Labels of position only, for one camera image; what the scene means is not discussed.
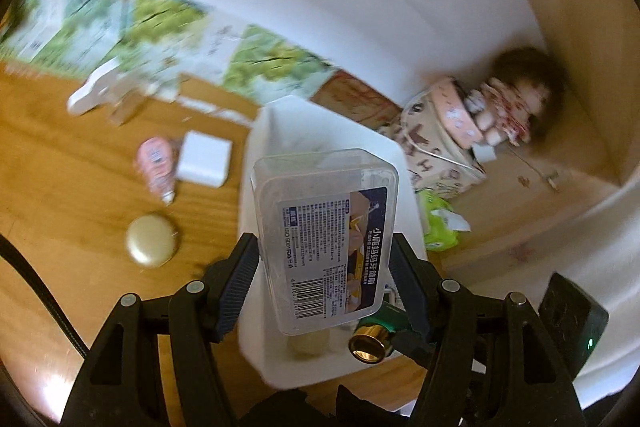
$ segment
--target green snack bag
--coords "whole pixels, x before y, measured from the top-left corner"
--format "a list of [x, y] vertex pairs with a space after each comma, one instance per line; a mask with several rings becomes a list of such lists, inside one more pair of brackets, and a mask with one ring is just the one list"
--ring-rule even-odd
[[418, 192], [418, 207], [424, 234], [424, 247], [430, 251], [444, 251], [458, 244], [458, 232], [470, 232], [468, 222], [453, 212], [451, 205], [430, 190]]

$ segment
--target clear plastic box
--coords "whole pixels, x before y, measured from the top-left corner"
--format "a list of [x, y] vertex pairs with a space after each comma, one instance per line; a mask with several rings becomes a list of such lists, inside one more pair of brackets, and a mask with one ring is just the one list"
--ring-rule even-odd
[[251, 176], [278, 328], [299, 335], [382, 304], [396, 168], [361, 150], [267, 156]]

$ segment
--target brown hair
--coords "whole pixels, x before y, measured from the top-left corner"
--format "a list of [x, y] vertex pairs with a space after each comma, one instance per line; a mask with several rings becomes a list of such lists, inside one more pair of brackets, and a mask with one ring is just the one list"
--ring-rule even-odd
[[566, 73], [560, 64], [538, 49], [529, 46], [500, 54], [492, 65], [492, 76], [514, 86], [527, 78], [534, 87], [544, 86], [550, 95], [539, 115], [529, 119], [531, 137], [544, 138], [562, 108]]

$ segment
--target white power adapter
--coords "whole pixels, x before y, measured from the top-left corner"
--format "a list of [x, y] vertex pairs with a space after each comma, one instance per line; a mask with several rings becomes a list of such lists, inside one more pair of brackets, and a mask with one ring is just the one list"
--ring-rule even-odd
[[220, 187], [229, 172], [229, 140], [189, 131], [182, 142], [175, 177], [183, 182]]

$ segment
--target silver rivet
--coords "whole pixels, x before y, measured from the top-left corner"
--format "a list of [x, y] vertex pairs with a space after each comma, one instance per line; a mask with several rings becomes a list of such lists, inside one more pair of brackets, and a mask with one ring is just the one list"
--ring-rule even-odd
[[517, 304], [518, 306], [522, 306], [525, 302], [527, 302], [527, 298], [520, 292], [511, 292], [509, 294], [509, 298], [511, 302]]
[[138, 298], [133, 293], [127, 293], [120, 298], [120, 304], [125, 307], [133, 306]]
[[454, 281], [453, 279], [445, 279], [442, 281], [442, 289], [455, 293], [460, 289], [460, 283], [458, 281]]
[[191, 281], [187, 285], [187, 291], [189, 293], [200, 293], [202, 290], [204, 290], [204, 282], [202, 281]]

